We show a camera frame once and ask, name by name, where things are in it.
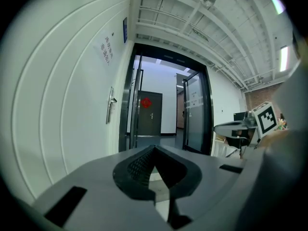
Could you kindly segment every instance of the white ceiling panel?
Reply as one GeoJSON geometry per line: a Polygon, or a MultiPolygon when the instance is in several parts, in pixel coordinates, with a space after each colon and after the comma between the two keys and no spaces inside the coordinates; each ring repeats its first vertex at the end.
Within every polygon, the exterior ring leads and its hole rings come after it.
{"type": "MultiPolygon", "coordinates": [[[[199,0],[141,0],[136,27],[143,43],[210,60],[244,91],[287,76],[279,72],[280,49],[292,44],[292,24],[271,0],[215,0],[210,8],[199,0]]],[[[290,68],[295,63],[290,50],[290,68]]]]}

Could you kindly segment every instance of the red sticker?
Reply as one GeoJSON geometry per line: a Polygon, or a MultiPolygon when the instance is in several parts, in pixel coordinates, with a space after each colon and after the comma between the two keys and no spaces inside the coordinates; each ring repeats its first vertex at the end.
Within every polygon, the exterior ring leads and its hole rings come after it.
{"type": "Polygon", "coordinates": [[[143,105],[144,108],[149,108],[151,106],[151,101],[149,98],[144,98],[141,100],[141,104],[143,105]]]}

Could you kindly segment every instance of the blue sign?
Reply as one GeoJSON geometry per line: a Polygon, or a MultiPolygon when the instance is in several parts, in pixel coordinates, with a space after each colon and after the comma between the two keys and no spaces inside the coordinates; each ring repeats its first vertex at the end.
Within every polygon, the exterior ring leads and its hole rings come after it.
{"type": "Polygon", "coordinates": [[[127,17],[123,20],[123,35],[124,35],[124,43],[127,40],[127,17]]]}

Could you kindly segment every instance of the fluorescent light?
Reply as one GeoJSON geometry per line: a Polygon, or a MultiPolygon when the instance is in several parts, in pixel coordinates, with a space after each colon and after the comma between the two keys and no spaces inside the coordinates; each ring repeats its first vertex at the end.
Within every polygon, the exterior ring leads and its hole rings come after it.
{"type": "Polygon", "coordinates": [[[280,0],[271,0],[278,14],[281,14],[285,10],[285,6],[280,0]]]}
{"type": "Polygon", "coordinates": [[[287,69],[289,48],[286,46],[281,49],[280,72],[287,69]]]}

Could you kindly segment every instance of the white wall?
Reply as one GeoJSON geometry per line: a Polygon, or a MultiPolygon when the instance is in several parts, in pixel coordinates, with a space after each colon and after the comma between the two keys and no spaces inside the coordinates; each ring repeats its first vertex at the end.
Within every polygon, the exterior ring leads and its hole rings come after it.
{"type": "Polygon", "coordinates": [[[0,49],[0,169],[15,196],[32,203],[77,167],[115,152],[107,149],[105,121],[110,87],[121,86],[117,77],[133,45],[123,42],[129,3],[33,0],[7,32],[0,49]],[[107,36],[109,66],[100,51],[107,36]]]}
{"type": "MultiPolygon", "coordinates": [[[[142,61],[143,69],[142,90],[158,92],[163,94],[162,105],[162,124],[161,133],[176,133],[177,122],[177,78],[176,73],[179,71],[175,68],[142,61]]],[[[129,114],[128,114],[128,132],[130,131],[131,106],[133,99],[133,88],[130,96],[129,114]]]]}
{"type": "MultiPolygon", "coordinates": [[[[245,95],[221,73],[216,73],[210,68],[207,71],[212,89],[214,126],[233,121],[234,113],[246,111],[245,95]]],[[[214,153],[215,148],[215,136],[214,133],[212,153],[214,153]]],[[[233,149],[228,149],[227,155],[232,152],[233,149]]]]}

